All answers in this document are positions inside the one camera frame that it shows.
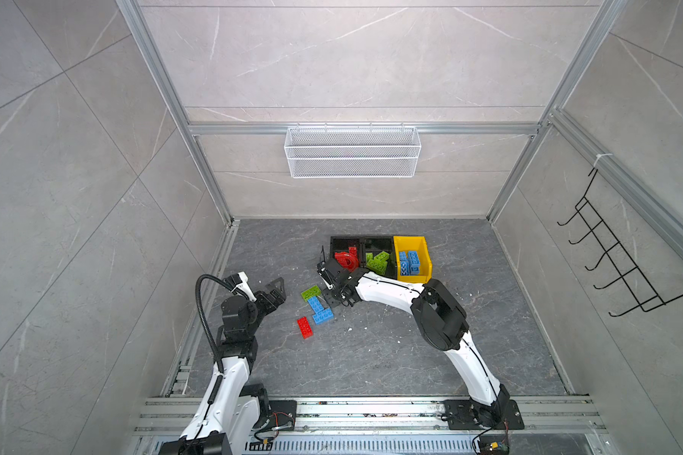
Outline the green lego brick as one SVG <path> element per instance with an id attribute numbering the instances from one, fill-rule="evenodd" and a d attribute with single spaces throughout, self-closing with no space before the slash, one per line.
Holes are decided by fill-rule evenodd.
<path id="1" fill-rule="evenodd" d="M 320 290 L 319 286 L 312 286 L 311 288 L 303 291 L 301 295 L 304 301 L 308 301 L 310 298 L 316 298 L 322 295 L 322 290 Z"/>
<path id="2" fill-rule="evenodd" d="M 382 251 L 378 254 L 366 252 L 365 265 L 369 270 L 383 276 L 387 271 L 389 259 L 390 254 L 387 251 Z"/>

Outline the blue lego brick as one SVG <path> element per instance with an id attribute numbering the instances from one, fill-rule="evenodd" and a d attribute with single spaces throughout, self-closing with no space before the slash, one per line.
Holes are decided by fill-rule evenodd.
<path id="1" fill-rule="evenodd" d="M 320 312 L 313 315 L 313 320 L 317 325 L 320 325 L 324 322 L 328 322 L 329 320 L 332 320 L 333 318 L 334 318 L 334 314 L 330 308 L 324 309 L 323 311 L 320 311 Z"/>
<path id="2" fill-rule="evenodd" d="M 324 308 L 324 305 L 322 305 L 322 303 L 320 302 L 320 300 L 318 299 L 317 296 L 309 297 L 307 299 L 307 303 L 312 308 L 315 315 L 321 314 L 322 312 L 324 312 L 324 310 L 326 310 Z"/>
<path id="3" fill-rule="evenodd" d="M 420 268 L 419 254 L 415 250 L 410 250 L 407 252 L 408 262 L 411 269 Z"/>
<path id="4" fill-rule="evenodd" d="M 409 276 L 410 263 L 406 251 L 400 251 L 398 253 L 398 261 L 400 262 L 400 265 L 398 266 L 398 272 L 400 273 L 400 276 Z"/>

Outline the red arch lego piece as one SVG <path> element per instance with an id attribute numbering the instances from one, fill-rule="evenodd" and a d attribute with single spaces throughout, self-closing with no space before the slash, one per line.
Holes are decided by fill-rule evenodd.
<path id="1" fill-rule="evenodd" d="M 357 255 L 351 252 L 336 252 L 334 258 L 337 263 L 346 270 L 354 271 L 359 267 Z"/>

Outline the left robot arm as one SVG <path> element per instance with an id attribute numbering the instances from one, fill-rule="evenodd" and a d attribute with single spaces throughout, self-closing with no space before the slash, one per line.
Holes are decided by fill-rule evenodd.
<path id="1" fill-rule="evenodd" d="M 221 305 L 223 325 L 211 331 L 201 288 L 211 281 L 230 292 Z M 211 347 L 212 376 L 191 423 L 176 441 L 161 446 L 161 454 L 241 454 L 252 429 L 272 415 L 268 392 L 248 383 L 256 360 L 255 333 L 265 316 L 286 301 L 285 281 L 271 281 L 253 291 L 241 272 L 226 279 L 202 274 L 195 282 L 195 305 L 203 333 Z"/>

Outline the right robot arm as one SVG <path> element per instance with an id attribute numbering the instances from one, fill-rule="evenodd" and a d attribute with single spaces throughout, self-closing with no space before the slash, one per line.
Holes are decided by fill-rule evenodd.
<path id="1" fill-rule="evenodd" d="M 510 394 L 477 350 L 463 306 L 442 282 L 409 284 L 363 267 L 349 271 L 335 260 L 320 261 L 317 271 L 336 303 L 381 303 L 412 315 L 421 337 L 445 354 L 462 377 L 474 422 L 488 428 L 503 422 Z"/>

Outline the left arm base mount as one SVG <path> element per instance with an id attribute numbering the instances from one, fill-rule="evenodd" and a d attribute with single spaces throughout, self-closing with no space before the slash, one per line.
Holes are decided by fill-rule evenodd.
<path id="1" fill-rule="evenodd" d="M 297 417 L 298 402 L 291 399 L 271 399 L 263 404 L 258 421 L 253 431 L 294 430 Z"/>

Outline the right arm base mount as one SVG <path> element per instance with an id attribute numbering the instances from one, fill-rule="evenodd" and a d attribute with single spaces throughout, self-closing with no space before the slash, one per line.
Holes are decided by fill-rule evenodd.
<path id="1" fill-rule="evenodd" d="M 526 426 L 514 400 L 508 400 L 504 407 L 480 405 L 472 400 L 445 400 L 441 420 L 450 430 L 523 430 Z"/>

